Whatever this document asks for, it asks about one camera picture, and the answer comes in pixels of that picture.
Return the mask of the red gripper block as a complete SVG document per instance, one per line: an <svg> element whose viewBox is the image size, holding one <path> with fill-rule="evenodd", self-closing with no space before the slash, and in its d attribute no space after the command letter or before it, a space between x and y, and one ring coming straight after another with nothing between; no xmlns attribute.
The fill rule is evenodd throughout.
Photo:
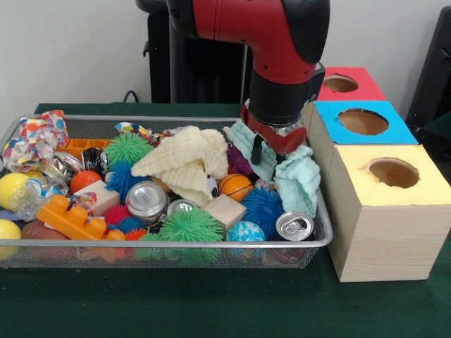
<svg viewBox="0 0 451 338"><path fill-rule="evenodd" d="M307 129L300 119L286 126L272 126L257 120L250 111L249 101L245 101L240 112L242 122L256 136L252 147L251 162L260 164L263 142L273 149L277 156L285 156L295 151L307 138Z"/></svg>

